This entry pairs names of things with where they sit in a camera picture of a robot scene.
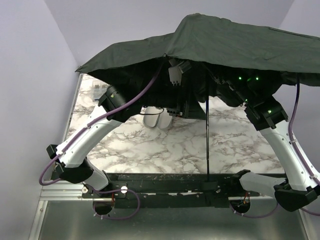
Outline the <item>beige zippered umbrella case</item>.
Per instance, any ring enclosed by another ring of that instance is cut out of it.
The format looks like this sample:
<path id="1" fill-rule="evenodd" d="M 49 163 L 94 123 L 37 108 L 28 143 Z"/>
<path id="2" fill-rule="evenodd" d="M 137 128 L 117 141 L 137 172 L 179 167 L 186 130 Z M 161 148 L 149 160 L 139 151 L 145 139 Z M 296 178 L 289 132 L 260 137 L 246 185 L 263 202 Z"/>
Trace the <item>beige zippered umbrella case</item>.
<path id="1" fill-rule="evenodd" d="M 148 106 L 142 115 L 142 123 L 147 128 L 158 128 L 164 131 L 172 126 L 173 117 L 169 115 L 166 108 Z"/>

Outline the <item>black umbrella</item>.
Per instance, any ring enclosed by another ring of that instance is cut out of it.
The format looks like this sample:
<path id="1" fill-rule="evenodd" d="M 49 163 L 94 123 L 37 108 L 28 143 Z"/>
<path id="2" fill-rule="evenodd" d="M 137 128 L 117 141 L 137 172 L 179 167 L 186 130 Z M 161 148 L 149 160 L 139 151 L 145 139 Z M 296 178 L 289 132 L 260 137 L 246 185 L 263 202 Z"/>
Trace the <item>black umbrella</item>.
<path id="1" fill-rule="evenodd" d="M 170 82 L 169 59 L 191 64 L 181 85 Z M 179 101 L 189 106 L 185 119 L 204 120 L 200 103 L 209 96 L 246 108 L 245 98 L 264 101 L 282 85 L 319 86 L 320 40 L 196 13 L 172 33 L 112 44 L 77 71 L 109 86 L 180 87 Z"/>

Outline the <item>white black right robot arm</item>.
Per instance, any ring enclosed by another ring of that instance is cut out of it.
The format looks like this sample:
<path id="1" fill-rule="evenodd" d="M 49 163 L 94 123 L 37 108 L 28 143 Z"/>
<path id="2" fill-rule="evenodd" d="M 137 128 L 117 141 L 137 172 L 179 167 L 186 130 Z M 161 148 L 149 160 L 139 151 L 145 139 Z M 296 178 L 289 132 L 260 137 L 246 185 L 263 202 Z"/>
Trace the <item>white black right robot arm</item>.
<path id="1" fill-rule="evenodd" d="M 320 195 L 320 173 L 293 133 L 297 111 L 294 109 L 289 117 L 273 96 L 264 101 L 246 97 L 244 103 L 247 118 L 273 149 L 286 177 L 270 177 L 244 169 L 230 178 L 231 184 L 273 197 L 288 212 L 315 201 Z"/>

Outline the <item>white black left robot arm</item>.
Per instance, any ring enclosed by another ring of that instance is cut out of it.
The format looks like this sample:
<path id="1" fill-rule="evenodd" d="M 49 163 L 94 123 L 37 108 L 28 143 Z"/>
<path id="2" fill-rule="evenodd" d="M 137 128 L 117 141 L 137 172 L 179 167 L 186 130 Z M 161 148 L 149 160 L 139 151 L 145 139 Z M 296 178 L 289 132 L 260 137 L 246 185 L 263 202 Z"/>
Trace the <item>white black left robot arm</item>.
<path id="1" fill-rule="evenodd" d="M 110 85 L 80 129 L 59 145 L 47 147 L 58 177 L 50 182 L 40 179 L 39 183 L 48 186 L 67 181 L 84 183 L 98 191 L 104 189 L 109 184 L 108 176 L 88 160 L 88 153 L 107 134 L 140 114 L 143 107 L 173 109 L 180 96 L 179 86 L 154 86 L 150 82 L 138 90 L 128 85 Z"/>

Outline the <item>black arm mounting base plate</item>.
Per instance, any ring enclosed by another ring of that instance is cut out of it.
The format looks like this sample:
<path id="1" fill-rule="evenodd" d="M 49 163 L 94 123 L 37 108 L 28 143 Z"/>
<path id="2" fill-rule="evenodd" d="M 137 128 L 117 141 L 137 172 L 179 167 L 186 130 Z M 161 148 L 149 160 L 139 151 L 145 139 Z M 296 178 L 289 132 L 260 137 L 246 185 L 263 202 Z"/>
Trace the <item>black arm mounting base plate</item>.
<path id="1" fill-rule="evenodd" d="M 110 173 L 109 185 L 96 193 L 83 188 L 82 197 L 114 204 L 116 209 L 227 208 L 230 200 L 241 200 L 246 191 L 231 174 Z"/>

